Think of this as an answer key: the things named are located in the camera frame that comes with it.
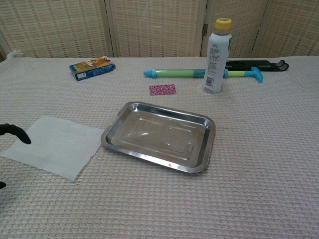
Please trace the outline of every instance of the spray can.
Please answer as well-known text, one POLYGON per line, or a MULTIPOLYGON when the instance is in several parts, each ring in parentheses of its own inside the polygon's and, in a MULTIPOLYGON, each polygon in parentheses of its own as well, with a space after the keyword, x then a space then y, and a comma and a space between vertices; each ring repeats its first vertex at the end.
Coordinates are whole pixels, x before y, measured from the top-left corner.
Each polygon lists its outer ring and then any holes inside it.
POLYGON ((207 67, 202 88, 208 93, 218 93, 224 81, 232 36, 230 34, 231 19, 216 20, 215 30, 210 35, 207 46, 207 67))

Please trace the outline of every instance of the white paper towel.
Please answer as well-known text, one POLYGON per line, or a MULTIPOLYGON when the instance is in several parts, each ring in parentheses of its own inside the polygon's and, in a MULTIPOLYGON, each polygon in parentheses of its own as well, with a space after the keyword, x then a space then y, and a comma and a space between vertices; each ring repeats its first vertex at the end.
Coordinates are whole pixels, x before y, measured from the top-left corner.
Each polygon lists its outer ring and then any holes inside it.
POLYGON ((42 116, 27 131, 30 145, 18 140, 1 156, 74 180, 101 145, 103 131, 42 116))

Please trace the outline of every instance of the tray rim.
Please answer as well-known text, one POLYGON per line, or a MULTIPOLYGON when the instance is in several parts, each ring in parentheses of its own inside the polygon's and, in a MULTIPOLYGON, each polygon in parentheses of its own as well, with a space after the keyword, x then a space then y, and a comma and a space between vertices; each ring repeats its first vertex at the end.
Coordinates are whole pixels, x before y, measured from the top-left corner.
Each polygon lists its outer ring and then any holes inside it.
POLYGON ((134 101, 130 101, 127 102, 122 108, 121 110, 118 112, 117 116, 115 117, 115 119, 113 120, 113 122, 111 123, 110 126, 108 126, 106 128, 106 130, 102 133, 101 135, 101 143, 105 148, 111 149, 113 151, 117 151, 117 152, 121 152, 121 153, 125 153, 127 155, 131 155, 137 158, 141 158, 144 160, 147 160, 149 162, 153 162, 162 166, 166 166, 169 168, 173 168, 182 172, 186 172, 186 173, 198 173, 203 171, 204 169, 206 169, 208 167, 208 163, 209 163, 209 158, 210 158, 210 153, 213 147, 213 143, 214 143, 214 138, 215 138, 215 132, 216 132, 216 125, 215 122, 207 116, 204 115, 200 115, 200 114, 196 114, 196 113, 191 113, 191 112, 187 112, 187 111, 180 111, 180 110, 176 110, 173 108, 168 108, 168 107, 163 107, 163 106, 158 106, 158 105, 153 105, 153 104, 149 104, 149 103, 145 103, 145 102, 134 102, 134 101), (150 155, 146 155, 140 152, 136 152, 136 151, 132 151, 132 150, 128 150, 125 148, 122 148, 120 146, 116 146, 113 144, 110 144, 106 141, 106 135, 108 134, 108 132, 110 131, 110 129, 114 126, 114 124, 121 118, 121 116, 123 115, 123 113, 125 112, 125 110, 127 108, 129 108, 130 105, 133 104, 143 104, 146 106, 150 106, 150 107, 155 107, 155 108, 160 108, 166 111, 171 111, 171 112, 175 112, 175 113, 180 113, 180 114, 184 114, 184 115, 190 115, 190 116, 197 116, 197 117, 201 117, 201 118, 205 118, 206 120, 208 120, 211 124, 211 129, 209 131, 209 135, 208 135, 208 139, 207 139, 207 144, 206 144, 206 148, 205 148, 205 152, 204 152, 204 156, 203 156, 203 161, 200 165, 196 166, 196 167, 187 167, 187 166, 183 166, 177 163, 173 163, 170 161, 166 161, 164 159, 161 158, 156 158, 150 155))

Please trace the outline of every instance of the yellow cap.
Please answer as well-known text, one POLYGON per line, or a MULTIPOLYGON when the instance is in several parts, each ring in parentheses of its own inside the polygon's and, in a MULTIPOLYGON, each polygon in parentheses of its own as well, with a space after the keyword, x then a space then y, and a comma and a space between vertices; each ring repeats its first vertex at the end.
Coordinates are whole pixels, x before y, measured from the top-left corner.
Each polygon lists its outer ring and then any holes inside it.
POLYGON ((216 20, 215 27, 220 30, 228 30, 231 28, 231 19, 219 18, 216 20))

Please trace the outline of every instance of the blue nozzle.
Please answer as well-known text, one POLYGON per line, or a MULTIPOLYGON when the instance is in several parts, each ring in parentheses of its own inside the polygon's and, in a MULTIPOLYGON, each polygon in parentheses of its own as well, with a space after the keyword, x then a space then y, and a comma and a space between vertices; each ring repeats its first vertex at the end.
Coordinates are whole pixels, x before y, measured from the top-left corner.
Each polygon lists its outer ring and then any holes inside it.
POLYGON ((259 83, 263 82, 263 75, 261 74, 260 70, 255 66, 251 68, 251 71, 245 71, 245 76, 255 77, 259 83))
POLYGON ((225 69, 225 71, 224 71, 224 78, 228 78, 228 70, 227 69, 225 69))
POLYGON ((144 71, 144 75, 152 78, 156 78, 156 69, 144 71))

